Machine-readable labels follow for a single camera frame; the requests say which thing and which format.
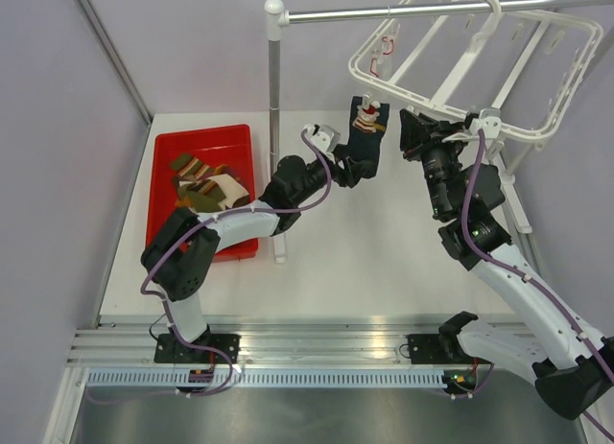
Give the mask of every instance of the black mounting plate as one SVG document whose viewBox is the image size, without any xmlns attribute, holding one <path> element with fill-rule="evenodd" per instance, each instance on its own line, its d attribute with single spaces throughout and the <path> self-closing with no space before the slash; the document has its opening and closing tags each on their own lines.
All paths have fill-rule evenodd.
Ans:
<svg viewBox="0 0 614 444">
<path fill-rule="evenodd" d="M 174 335 L 161 334 L 158 336 L 153 362 L 156 364 L 210 364 L 211 355 L 208 351 L 201 351 L 183 346 Z M 196 340 L 194 344 L 212 346 L 226 353 L 230 360 L 237 362 L 241 336 L 237 334 L 209 334 L 206 342 Z M 215 364 L 227 364 L 220 355 L 216 354 Z"/>
<path fill-rule="evenodd" d="M 441 348 L 439 334 L 409 334 L 407 347 L 412 364 L 473 364 L 473 358 L 466 355 L 450 360 Z M 484 360 L 479 360 L 479 363 L 490 364 Z"/>
</svg>

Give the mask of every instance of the vent grille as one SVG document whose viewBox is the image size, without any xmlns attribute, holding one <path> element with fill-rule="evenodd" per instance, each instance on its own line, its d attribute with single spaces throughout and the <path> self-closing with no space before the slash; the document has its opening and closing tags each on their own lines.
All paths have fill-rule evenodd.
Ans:
<svg viewBox="0 0 614 444">
<path fill-rule="evenodd" d="M 221 384 L 227 368 L 217 367 L 212 386 Z M 89 386 L 198 386 L 189 381 L 188 369 L 99 368 L 91 369 Z M 442 370 L 352 370 L 352 369 L 253 369 L 234 373 L 231 384 L 267 388 L 443 388 Z"/>
</svg>

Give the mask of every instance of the white clip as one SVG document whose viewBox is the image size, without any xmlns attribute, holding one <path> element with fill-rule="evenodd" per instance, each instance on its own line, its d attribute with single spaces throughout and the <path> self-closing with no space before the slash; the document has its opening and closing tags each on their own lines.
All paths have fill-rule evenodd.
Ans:
<svg viewBox="0 0 614 444">
<path fill-rule="evenodd" d="M 499 0 L 485 0 L 492 8 L 492 14 L 483 24 L 479 32 L 471 37 L 471 44 L 469 45 L 469 52 L 477 52 L 484 43 L 497 31 L 499 22 L 503 18 L 503 10 L 501 9 L 501 2 Z"/>
</svg>

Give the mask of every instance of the drying rack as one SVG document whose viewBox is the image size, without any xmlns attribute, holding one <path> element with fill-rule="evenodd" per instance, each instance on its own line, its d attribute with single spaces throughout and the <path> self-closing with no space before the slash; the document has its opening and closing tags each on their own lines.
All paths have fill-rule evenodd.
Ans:
<svg viewBox="0 0 614 444">
<path fill-rule="evenodd" d="M 399 5 L 393 6 L 308 12 L 289 12 L 281 0 L 267 0 L 265 11 L 267 13 L 267 33 L 269 38 L 270 174 L 274 173 L 279 162 L 281 38 L 282 29 L 285 27 L 294 24 L 318 22 L 385 19 L 356 55 L 350 59 L 350 73 L 369 90 L 375 89 L 380 93 L 400 99 L 412 111 L 425 111 L 427 114 L 431 114 L 439 119 L 450 119 L 451 121 L 462 119 L 467 110 L 450 106 L 447 104 L 447 101 L 456 89 L 458 82 L 470 70 L 487 39 L 495 32 L 497 24 L 504 13 L 513 13 L 519 17 L 531 19 L 539 22 L 539 25 L 532 33 L 531 39 L 526 44 L 522 55 L 509 72 L 508 78 L 503 83 L 496 99 L 490 105 L 495 108 L 501 107 L 508 97 L 549 27 L 554 24 L 575 27 L 584 30 L 588 34 L 588 39 L 583 49 L 576 51 L 572 68 L 563 78 L 558 92 L 549 104 L 550 113 L 545 118 L 543 126 L 539 129 L 520 129 L 516 126 L 504 124 L 500 137 L 496 141 L 491 142 L 488 148 L 487 157 L 489 161 L 499 168 L 502 189 L 506 195 L 516 230 L 521 234 L 531 234 L 531 224 L 524 213 L 514 188 L 514 172 L 532 150 L 542 150 L 557 130 L 574 93 L 583 79 L 588 64 L 592 57 L 595 56 L 597 47 L 603 38 L 602 27 L 596 22 L 558 14 L 552 12 L 552 10 L 601 5 L 614 5 L 614 0 L 448 0 L 428 4 L 419 4 L 418 0 L 402 0 Z M 398 87 L 398 84 L 396 84 L 398 80 L 407 73 L 415 57 L 430 42 L 447 16 L 468 14 L 469 17 L 475 17 L 475 14 L 483 13 L 490 13 L 490 16 L 482 26 L 482 31 L 472 38 L 470 47 L 461 56 L 459 62 L 432 98 L 429 99 Z M 364 64 L 364 60 L 368 57 L 369 53 L 373 52 L 374 47 L 382 39 L 382 35 L 384 38 L 387 35 L 396 35 L 397 29 L 395 29 L 393 24 L 397 19 L 403 20 L 406 17 L 415 16 L 431 16 L 433 27 L 417 46 L 416 50 L 397 68 L 395 73 L 392 73 L 387 79 L 381 79 L 377 78 L 377 75 L 369 75 L 368 68 L 366 72 L 364 68 L 361 69 L 361 61 Z M 558 38 L 561 38 L 561 36 L 555 37 L 554 45 L 559 42 Z M 500 151 L 505 145 L 505 140 L 508 138 L 523 142 L 525 147 L 506 166 L 501 158 Z M 273 238 L 273 249 L 275 261 L 278 263 L 285 262 L 286 241 L 283 235 Z"/>
</svg>

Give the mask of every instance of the white plastic frame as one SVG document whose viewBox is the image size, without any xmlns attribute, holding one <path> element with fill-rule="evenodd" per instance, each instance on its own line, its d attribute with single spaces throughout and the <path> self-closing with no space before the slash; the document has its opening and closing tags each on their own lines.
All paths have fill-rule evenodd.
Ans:
<svg viewBox="0 0 614 444">
<path fill-rule="evenodd" d="M 488 3 L 491 4 L 491 6 L 493 6 L 493 10 L 497 12 L 496 5 L 493 4 L 493 1 L 488 0 Z M 411 4 L 414 4 L 414 0 L 401 0 L 400 2 L 400 5 L 402 6 Z M 589 36 L 587 43 L 584 45 L 583 49 L 579 51 L 577 58 L 574 59 L 569 73 L 563 79 L 563 82 L 561 83 L 561 86 L 555 99 L 552 100 L 552 105 L 548 116 L 544 121 L 544 125 L 540 129 L 522 129 L 509 124 L 503 124 L 501 132 L 502 140 L 505 140 L 506 138 L 511 138 L 513 140 L 527 143 L 545 143 L 558 129 L 561 118 L 567 111 L 571 99 L 576 93 L 576 90 L 578 89 L 578 86 L 582 81 L 584 73 L 586 72 L 586 69 L 588 67 L 589 60 L 595 55 L 597 46 L 603 38 L 603 28 L 600 24 L 592 20 L 583 19 L 567 14 L 559 14 L 556 12 L 520 11 L 510 12 L 509 14 L 522 17 L 523 19 L 530 19 L 533 21 L 541 22 L 539 31 L 540 36 L 543 36 L 546 28 L 549 25 L 553 24 L 563 27 L 573 27 L 576 29 L 580 29 L 587 32 Z M 499 20 L 505 15 L 503 15 L 502 13 L 499 14 Z M 405 103 L 417 107 L 421 111 L 431 111 L 436 117 L 439 118 L 446 118 L 456 121 L 463 120 L 469 110 L 462 110 L 460 108 L 450 106 L 445 102 L 449 99 L 450 95 L 460 84 L 462 78 L 469 71 L 469 69 L 473 65 L 473 62 L 482 51 L 485 41 L 484 37 L 481 37 L 481 41 L 478 43 L 475 42 L 475 39 L 472 40 L 471 46 L 467 49 L 467 51 L 465 51 L 464 55 L 460 58 L 457 65 L 454 67 L 454 70 L 446 78 L 446 80 L 440 86 L 438 92 L 433 98 L 421 96 L 397 85 L 398 81 L 403 78 L 405 73 L 409 70 L 412 64 L 418 59 L 420 54 L 427 47 L 431 39 L 435 36 L 437 31 L 447 19 L 447 17 L 447 15 L 442 15 L 437 18 L 437 21 L 434 23 L 431 30 L 429 30 L 429 32 L 417 44 L 413 52 L 406 58 L 406 60 L 401 64 L 397 71 L 392 74 L 388 81 L 375 78 L 368 72 L 361 70 L 359 67 L 363 58 L 370 56 L 373 47 L 376 46 L 378 42 L 380 42 L 381 37 L 388 32 L 390 27 L 392 27 L 392 24 L 396 23 L 397 20 L 400 19 L 385 20 L 368 38 L 368 40 L 363 44 L 363 46 L 361 46 L 361 48 L 356 52 L 356 54 L 350 59 L 348 63 L 350 74 L 358 82 L 365 84 L 367 87 L 380 90 L 386 94 L 389 94 L 395 98 L 402 100 Z M 488 37 L 493 33 L 496 33 L 490 31 L 490 29 L 492 29 L 495 23 L 496 21 L 494 19 L 489 18 L 484 24 L 487 27 L 483 27 L 483 29 L 485 30 L 485 34 L 483 35 L 486 35 L 486 37 Z M 502 103 L 505 97 L 508 95 L 509 91 L 514 86 L 514 84 L 518 80 L 518 77 L 526 66 L 527 60 L 535 49 L 537 44 L 536 41 L 538 40 L 538 38 L 534 38 L 533 44 L 531 46 L 528 46 L 528 48 L 523 53 L 523 56 L 517 61 L 516 66 L 512 69 L 508 79 L 506 80 L 502 88 L 502 93 L 499 94 L 499 96 L 495 100 L 495 104 L 493 105 Z"/>
</svg>

